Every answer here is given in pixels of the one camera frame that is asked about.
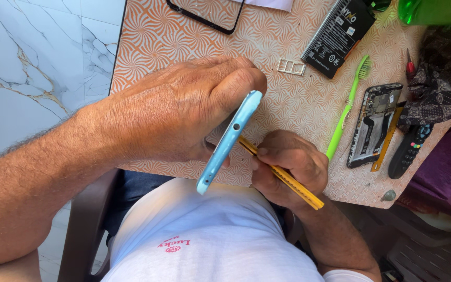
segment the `black battery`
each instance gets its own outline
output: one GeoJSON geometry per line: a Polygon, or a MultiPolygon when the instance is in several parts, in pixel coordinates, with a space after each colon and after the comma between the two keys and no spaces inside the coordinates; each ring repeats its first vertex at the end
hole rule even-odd
{"type": "Polygon", "coordinates": [[[374,22],[363,0],[337,0],[301,58],[332,79],[374,22]]]}

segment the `white paper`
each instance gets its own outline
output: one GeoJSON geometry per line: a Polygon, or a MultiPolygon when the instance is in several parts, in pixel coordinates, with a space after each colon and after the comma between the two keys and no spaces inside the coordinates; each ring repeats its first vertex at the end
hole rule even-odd
{"type": "Polygon", "coordinates": [[[273,8],[278,10],[292,11],[293,0],[245,0],[245,4],[273,8]]]}

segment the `green toothbrush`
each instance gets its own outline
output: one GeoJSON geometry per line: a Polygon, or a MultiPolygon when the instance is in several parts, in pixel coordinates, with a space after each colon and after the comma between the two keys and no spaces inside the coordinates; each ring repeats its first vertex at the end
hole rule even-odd
{"type": "Polygon", "coordinates": [[[347,100],[344,112],[342,112],[342,115],[339,119],[337,128],[335,128],[335,131],[333,132],[332,140],[330,141],[330,145],[328,146],[328,151],[326,151],[328,161],[332,160],[333,155],[335,154],[337,146],[340,142],[340,138],[342,137],[342,132],[344,132],[344,127],[347,123],[349,112],[351,111],[352,105],[354,104],[354,97],[356,96],[356,89],[358,88],[359,80],[366,79],[368,77],[371,67],[372,61],[370,60],[370,56],[366,55],[365,57],[363,57],[363,59],[361,59],[361,62],[358,65],[358,69],[356,70],[356,74],[354,76],[354,82],[351,87],[351,93],[349,93],[349,99],[347,100]]]}

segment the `light blue phone back cover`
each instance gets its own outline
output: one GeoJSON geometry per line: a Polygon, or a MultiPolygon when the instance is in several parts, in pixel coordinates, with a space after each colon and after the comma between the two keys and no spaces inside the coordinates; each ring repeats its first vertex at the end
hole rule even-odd
{"type": "Polygon", "coordinates": [[[240,136],[241,131],[259,106],[261,98],[262,93],[254,90],[248,93],[247,97],[243,100],[243,103],[241,103],[240,108],[230,121],[227,130],[218,142],[215,151],[213,151],[210,160],[206,164],[203,174],[201,174],[197,181],[196,189],[199,194],[203,195],[204,192],[206,192],[206,189],[208,189],[208,186],[210,186],[210,183],[221,168],[222,163],[240,136]]]}

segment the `yellow pry tool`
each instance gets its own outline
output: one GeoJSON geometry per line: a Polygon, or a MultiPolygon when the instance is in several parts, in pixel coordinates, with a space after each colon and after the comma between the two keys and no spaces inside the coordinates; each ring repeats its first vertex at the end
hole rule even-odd
{"type": "Polygon", "coordinates": [[[394,131],[396,130],[396,124],[398,123],[399,116],[403,111],[403,107],[397,107],[394,110],[394,115],[392,115],[391,123],[389,124],[389,128],[387,129],[387,134],[385,135],[384,145],[382,145],[382,151],[380,152],[379,159],[372,164],[371,172],[379,171],[380,166],[382,165],[382,161],[384,160],[385,153],[387,152],[387,148],[391,143],[392,136],[394,135],[394,131]]]}
{"type": "MultiPolygon", "coordinates": [[[[257,147],[250,143],[245,137],[240,135],[238,143],[245,148],[252,156],[257,155],[257,147]]],[[[321,209],[324,203],[313,195],[307,188],[300,184],[295,178],[288,174],[283,168],[279,166],[270,166],[272,173],[276,175],[283,183],[290,187],[297,195],[306,201],[315,210],[321,209]]]]}

